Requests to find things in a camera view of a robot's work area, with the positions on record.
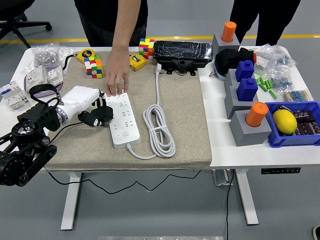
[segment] human hand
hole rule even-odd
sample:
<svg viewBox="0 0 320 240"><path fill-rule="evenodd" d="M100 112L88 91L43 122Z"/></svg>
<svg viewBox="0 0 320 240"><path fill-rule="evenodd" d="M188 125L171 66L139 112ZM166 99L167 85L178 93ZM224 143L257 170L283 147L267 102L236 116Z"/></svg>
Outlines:
<svg viewBox="0 0 320 240"><path fill-rule="evenodd" d="M109 58L106 61L105 86L107 97L122 94L122 79L124 92L128 92L129 66L130 59L128 47L112 47Z"/></svg>

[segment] chair wheel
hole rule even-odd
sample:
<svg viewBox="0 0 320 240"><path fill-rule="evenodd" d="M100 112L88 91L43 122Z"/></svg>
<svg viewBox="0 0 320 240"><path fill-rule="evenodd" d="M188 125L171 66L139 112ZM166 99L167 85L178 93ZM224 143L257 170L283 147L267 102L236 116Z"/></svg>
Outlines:
<svg viewBox="0 0 320 240"><path fill-rule="evenodd" d="M47 29L48 31L51 31L52 26L51 26L51 25L46 25L46 26L45 26L45 29Z"/></svg>

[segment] white cable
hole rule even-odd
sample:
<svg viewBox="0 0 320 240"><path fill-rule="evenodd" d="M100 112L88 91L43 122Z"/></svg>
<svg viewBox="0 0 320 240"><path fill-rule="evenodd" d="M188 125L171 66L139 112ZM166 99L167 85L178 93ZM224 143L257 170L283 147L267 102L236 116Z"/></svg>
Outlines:
<svg viewBox="0 0 320 240"><path fill-rule="evenodd" d="M157 64L155 68L155 86L156 86L156 104L148 107L143 111L143 119L149 129L150 144L154 152L152 156L139 156L132 149L130 143L127 143L126 148L129 152L138 159L149 160L156 156L160 158L171 158L176 153L175 141L167 127L165 113L160 106L159 94L159 73L161 64ZM155 115L157 126L154 126L152 116Z"/></svg>

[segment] white table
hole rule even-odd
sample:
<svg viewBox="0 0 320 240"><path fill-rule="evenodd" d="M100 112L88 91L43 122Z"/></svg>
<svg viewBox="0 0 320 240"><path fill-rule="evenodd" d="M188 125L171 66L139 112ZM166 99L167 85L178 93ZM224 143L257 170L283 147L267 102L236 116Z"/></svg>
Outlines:
<svg viewBox="0 0 320 240"><path fill-rule="evenodd" d="M74 50L79 52L82 49L83 47L76 47ZM101 47L93 48L93 50L110 51L111 48ZM129 50L136 52L138 48L130 47ZM27 49L11 79L11 81L16 81L22 89L25 77L22 71L32 60L32 50ZM271 148L267 139L263 144L237 147L229 128L230 120L227 119L226 115L224 82L216 76L209 77L213 69L214 63L211 62L205 68L198 70L212 152L212 162L208 169L236 169L247 224L257 225L259 222L246 174L248 169L319 166L320 147L286 146ZM296 67L291 68L290 74L296 90L308 89ZM272 97L261 89L258 90L257 96L261 102L274 102ZM30 99L30 103L12 110L5 101L1 101L0 136L9 133L12 126L17 122L17 116L34 104L35 101ZM71 182L79 182L81 179L81 173L79 172L69 172L69 175ZM62 230L72 230L78 190L79 184L69 185L61 224Z"/></svg>

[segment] yellow floor line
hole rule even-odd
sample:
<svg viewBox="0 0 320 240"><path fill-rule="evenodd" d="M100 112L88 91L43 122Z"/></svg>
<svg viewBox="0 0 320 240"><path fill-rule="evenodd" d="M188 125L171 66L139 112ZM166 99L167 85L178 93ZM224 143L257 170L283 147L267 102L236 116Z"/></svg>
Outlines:
<svg viewBox="0 0 320 240"><path fill-rule="evenodd" d="M202 36L148 36L149 39L155 40L211 40L213 35ZM246 35L245 39L255 39L257 35ZM320 34L284 34L282 39L313 39L320 38ZM53 38L53 39L28 39L29 44L35 43L76 43L76 42L88 42L86 38ZM0 44L22 44L21 40L0 40Z"/></svg>

